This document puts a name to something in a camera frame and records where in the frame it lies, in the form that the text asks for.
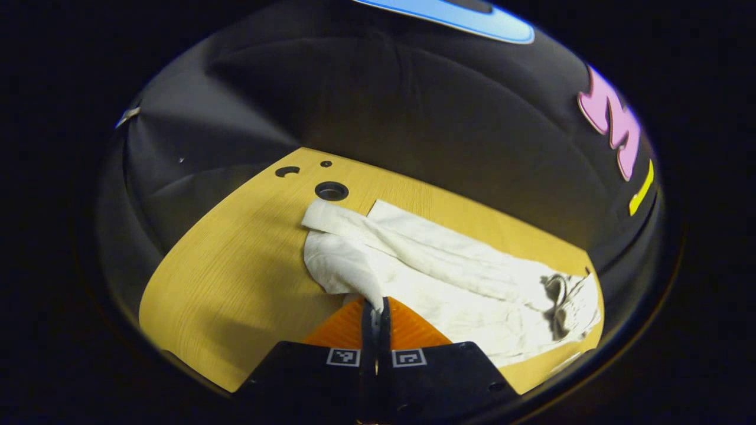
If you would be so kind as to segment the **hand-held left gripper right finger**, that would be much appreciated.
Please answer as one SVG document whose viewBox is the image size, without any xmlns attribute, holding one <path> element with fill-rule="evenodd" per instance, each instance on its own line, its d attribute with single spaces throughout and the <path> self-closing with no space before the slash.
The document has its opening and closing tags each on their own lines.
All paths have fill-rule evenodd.
<svg viewBox="0 0 756 425">
<path fill-rule="evenodd" d="M 383 299 L 376 403 L 390 423 L 464 423 L 519 394 L 475 342 L 452 342 L 408 306 Z"/>
</svg>

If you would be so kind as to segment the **white jeans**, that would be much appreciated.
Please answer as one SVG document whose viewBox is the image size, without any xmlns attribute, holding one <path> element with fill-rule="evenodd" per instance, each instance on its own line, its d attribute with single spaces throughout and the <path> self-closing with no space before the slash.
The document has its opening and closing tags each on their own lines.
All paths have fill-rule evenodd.
<svg viewBox="0 0 756 425">
<path fill-rule="evenodd" d="M 376 201 L 367 215 L 316 199 L 304 263 L 329 294 L 392 297 L 498 367 L 583 341 L 602 318 L 596 278 L 557 272 Z"/>
</svg>

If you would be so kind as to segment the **black backdrop cloth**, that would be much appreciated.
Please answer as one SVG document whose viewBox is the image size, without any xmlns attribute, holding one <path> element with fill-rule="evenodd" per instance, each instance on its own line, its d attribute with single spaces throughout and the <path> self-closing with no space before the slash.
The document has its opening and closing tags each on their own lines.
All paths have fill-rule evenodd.
<svg viewBox="0 0 756 425">
<path fill-rule="evenodd" d="M 595 66 L 544 32 L 492 40 L 356 0 L 280 0 L 157 73 L 116 127 L 97 242 L 138 310 L 168 250 L 299 148 L 367 162 L 584 249 L 607 306 L 650 293 L 663 207 L 641 119 Z"/>
</svg>

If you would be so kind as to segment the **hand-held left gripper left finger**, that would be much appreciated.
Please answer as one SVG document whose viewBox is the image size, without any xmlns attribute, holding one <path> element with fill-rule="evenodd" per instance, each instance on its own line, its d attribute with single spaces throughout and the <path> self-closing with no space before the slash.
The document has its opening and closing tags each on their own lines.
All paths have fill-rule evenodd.
<svg viewBox="0 0 756 425">
<path fill-rule="evenodd" d="M 373 308 L 349 302 L 302 341 L 280 341 L 235 393 L 251 425 L 364 425 L 375 417 Z"/>
</svg>

